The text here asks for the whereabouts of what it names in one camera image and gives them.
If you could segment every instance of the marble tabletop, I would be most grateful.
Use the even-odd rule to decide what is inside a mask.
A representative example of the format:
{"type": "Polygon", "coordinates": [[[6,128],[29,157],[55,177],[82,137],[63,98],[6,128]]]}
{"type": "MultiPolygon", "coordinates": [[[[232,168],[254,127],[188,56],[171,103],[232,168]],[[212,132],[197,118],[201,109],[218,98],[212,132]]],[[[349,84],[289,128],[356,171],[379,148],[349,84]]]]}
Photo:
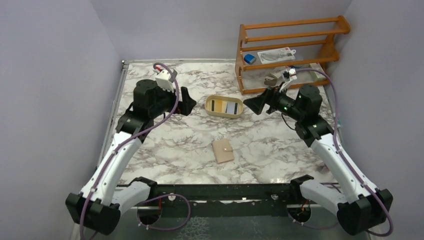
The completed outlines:
{"type": "MultiPolygon", "coordinates": [[[[232,62],[166,63],[178,72],[177,81],[187,87],[197,101],[190,116],[175,114],[149,133],[144,144],[130,160],[119,183],[143,176],[160,184],[252,184],[288,183],[291,179],[309,174],[321,182],[334,182],[333,175],[322,171],[323,161],[289,129],[280,114],[265,111],[254,114],[247,107],[240,118],[210,116],[205,111],[209,95],[222,95],[242,100],[254,95],[241,95],[232,62]],[[230,140],[234,149],[233,161],[218,164],[212,142],[230,140]]],[[[124,82],[116,117],[122,116],[133,101],[137,81],[154,80],[151,63],[131,63],[124,82]]],[[[262,87],[260,72],[244,84],[262,87]]],[[[333,123],[324,89],[321,115],[333,123]]],[[[297,90],[287,95],[296,97],[297,90]]],[[[294,121],[287,118],[288,124],[294,121]]]]}

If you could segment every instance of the beige oval container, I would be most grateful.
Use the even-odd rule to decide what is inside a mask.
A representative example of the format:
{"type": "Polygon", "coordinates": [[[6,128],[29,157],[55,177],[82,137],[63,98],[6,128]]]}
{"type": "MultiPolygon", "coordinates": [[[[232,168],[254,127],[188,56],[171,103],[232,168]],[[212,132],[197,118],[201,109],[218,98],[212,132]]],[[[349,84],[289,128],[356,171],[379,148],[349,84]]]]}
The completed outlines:
{"type": "Polygon", "coordinates": [[[206,98],[204,109],[212,116],[237,119],[243,113],[243,102],[235,97],[210,95],[206,98]]]}

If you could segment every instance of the blue object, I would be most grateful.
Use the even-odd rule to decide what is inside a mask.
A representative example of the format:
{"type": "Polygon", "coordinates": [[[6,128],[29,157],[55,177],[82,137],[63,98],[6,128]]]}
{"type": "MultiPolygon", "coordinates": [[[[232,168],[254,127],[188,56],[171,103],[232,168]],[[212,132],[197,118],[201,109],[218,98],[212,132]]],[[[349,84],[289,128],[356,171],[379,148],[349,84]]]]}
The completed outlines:
{"type": "Polygon", "coordinates": [[[244,61],[246,63],[248,63],[249,65],[252,65],[252,64],[254,64],[256,62],[256,57],[253,56],[252,54],[246,54],[244,56],[244,61]]]}

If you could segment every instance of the beige object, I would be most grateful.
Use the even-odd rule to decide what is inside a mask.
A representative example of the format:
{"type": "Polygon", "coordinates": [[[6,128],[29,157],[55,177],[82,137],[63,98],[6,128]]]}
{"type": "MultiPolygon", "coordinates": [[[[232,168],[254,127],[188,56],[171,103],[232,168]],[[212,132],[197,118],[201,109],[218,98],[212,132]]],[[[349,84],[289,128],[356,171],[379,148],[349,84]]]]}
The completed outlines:
{"type": "Polygon", "coordinates": [[[212,116],[237,119],[243,113],[243,102],[235,97],[210,95],[206,98],[204,109],[207,114],[212,116]],[[227,113],[228,106],[236,106],[235,111],[227,113]]]}
{"type": "Polygon", "coordinates": [[[219,164],[234,160],[233,148],[227,138],[213,141],[212,148],[219,164]]]}

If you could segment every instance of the black cable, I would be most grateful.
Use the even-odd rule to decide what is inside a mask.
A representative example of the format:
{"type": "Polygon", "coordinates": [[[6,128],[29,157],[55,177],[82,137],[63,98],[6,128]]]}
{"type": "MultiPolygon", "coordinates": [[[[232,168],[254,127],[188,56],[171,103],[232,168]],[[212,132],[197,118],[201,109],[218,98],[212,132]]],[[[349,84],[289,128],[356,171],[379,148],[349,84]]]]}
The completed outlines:
{"type": "Polygon", "coordinates": [[[284,121],[284,123],[287,125],[287,127],[293,131],[296,131],[293,127],[289,126],[289,124],[287,124],[286,119],[284,118],[284,115],[281,113],[281,118],[284,121]]]}

